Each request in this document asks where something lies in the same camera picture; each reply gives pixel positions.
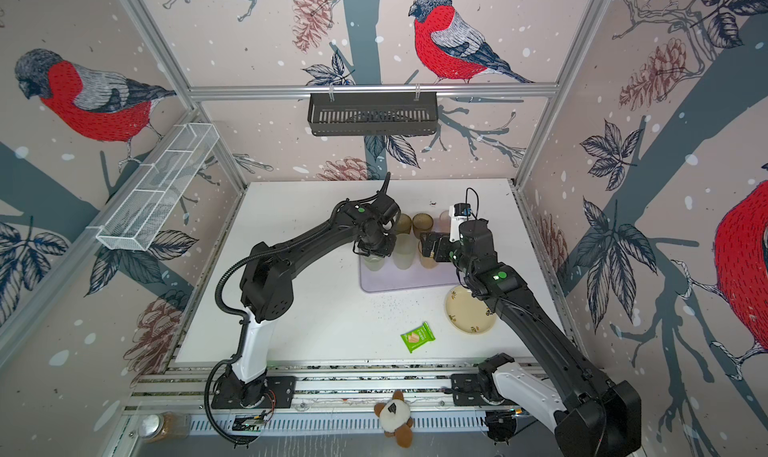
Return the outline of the brown tall glass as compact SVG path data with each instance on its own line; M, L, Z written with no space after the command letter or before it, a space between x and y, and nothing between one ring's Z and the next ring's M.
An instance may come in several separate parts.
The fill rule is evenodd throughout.
M422 234L433 231L434 219L430 214L418 213L412 217L411 222L413 234L417 239L419 239Z

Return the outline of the pink textured glass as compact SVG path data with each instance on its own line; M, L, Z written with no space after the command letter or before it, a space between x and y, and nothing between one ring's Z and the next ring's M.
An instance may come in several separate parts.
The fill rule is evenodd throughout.
M447 234L450 233L450 230L451 230L451 211L450 210L443 211L440 214L436 229L440 233L447 233Z

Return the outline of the pale green tall glass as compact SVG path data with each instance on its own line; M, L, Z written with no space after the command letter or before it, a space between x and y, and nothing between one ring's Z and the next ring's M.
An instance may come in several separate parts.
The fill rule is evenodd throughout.
M411 234L398 234L392 254L394 265L400 270L409 269L417 251L417 239Z

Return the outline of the light green textured glass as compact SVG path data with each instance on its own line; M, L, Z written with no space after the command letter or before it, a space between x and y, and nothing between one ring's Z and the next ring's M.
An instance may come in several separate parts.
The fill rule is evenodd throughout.
M377 272L381 270L386 263L385 258L375 255L362 257L361 261L370 272Z

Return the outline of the yellow clear glass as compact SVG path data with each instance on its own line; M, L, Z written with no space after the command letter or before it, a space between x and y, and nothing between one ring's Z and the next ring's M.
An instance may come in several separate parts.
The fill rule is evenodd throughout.
M412 232L412 219L405 213L400 213L393 227L397 235L409 235Z

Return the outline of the amber textured glass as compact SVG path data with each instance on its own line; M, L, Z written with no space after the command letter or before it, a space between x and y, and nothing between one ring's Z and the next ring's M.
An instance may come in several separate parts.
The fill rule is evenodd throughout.
M420 264L425 269L434 269L438 265L438 263L431 257L425 257L423 255L420 255L419 260L420 260Z

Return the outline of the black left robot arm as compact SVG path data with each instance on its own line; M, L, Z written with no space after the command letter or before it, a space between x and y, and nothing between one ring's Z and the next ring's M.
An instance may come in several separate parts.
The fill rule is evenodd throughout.
M217 363L206 391L215 409L254 408L272 396L268 353L275 323L295 301L294 281L345 245L363 257L386 258L395 247L395 200L382 188L370 197L337 203L327 220L288 241L255 245L214 288L218 309L238 319L233 354Z

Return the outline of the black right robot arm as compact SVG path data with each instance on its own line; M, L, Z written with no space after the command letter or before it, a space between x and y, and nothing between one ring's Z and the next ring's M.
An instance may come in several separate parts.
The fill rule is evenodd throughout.
M513 358L485 361L478 379L491 402L510 400L545 425L565 456L628 456L641 447L641 398L589 361L541 308L523 277L501 262L485 219L455 221L450 233L424 233L422 252L449 262L463 286L522 341L548 377Z

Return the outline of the lilac plastic tray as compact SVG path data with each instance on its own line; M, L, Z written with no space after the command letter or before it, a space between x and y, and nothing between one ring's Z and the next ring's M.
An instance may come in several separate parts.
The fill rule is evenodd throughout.
M438 263L434 269L425 269L420 264L420 250L417 248L413 265L407 270L398 269L392 255L385 258L384 267L377 272L370 272L360 262L360 286L367 293L381 293L419 289L427 287L456 286L458 277L450 263Z

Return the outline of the cream patterned plate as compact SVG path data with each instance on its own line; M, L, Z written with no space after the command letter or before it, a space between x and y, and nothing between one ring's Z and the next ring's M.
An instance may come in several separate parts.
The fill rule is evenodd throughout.
M497 322L497 316L486 304L462 286L456 286L447 293L444 309L453 327L466 334L486 333Z

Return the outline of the green snack packet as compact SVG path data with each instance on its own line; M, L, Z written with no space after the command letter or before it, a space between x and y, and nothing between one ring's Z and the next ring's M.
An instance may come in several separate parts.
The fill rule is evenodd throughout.
M423 322L419 327L403 333L401 340L406 346L408 352L412 354L415 350L423 347L425 344L434 342L435 335L427 322Z

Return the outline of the plush dog toy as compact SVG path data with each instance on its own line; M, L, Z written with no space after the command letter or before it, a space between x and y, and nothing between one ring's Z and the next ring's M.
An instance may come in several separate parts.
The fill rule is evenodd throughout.
M396 390L388 401L376 403L374 414L387 437L394 438L401 448L411 447L414 420L410 404L401 390Z

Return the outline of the jar with silver lid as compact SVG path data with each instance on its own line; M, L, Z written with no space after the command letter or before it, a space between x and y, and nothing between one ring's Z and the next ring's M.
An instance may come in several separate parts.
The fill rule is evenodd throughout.
M146 443L184 439L189 435L190 416L176 412L149 414L139 422L139 437Z

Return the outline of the black wall basket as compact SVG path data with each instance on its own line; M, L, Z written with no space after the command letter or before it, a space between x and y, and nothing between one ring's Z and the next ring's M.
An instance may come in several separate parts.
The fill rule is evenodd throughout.
M314 94L307 122L316 137L429 136L439 128L427 92Z

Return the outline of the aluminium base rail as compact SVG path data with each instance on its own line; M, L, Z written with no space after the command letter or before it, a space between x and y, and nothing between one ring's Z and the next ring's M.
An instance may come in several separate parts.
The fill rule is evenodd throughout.
M290 410L293 412L370 411L373 404L396 390L418 410L440 410L453 405L447 393L454 374L476 374L469 362L407 365L304 365L273 366L274 379L293 377ZM200 410L206 367L171 367L162 373L142 376L129 393L124 407L130 411L163 407Z

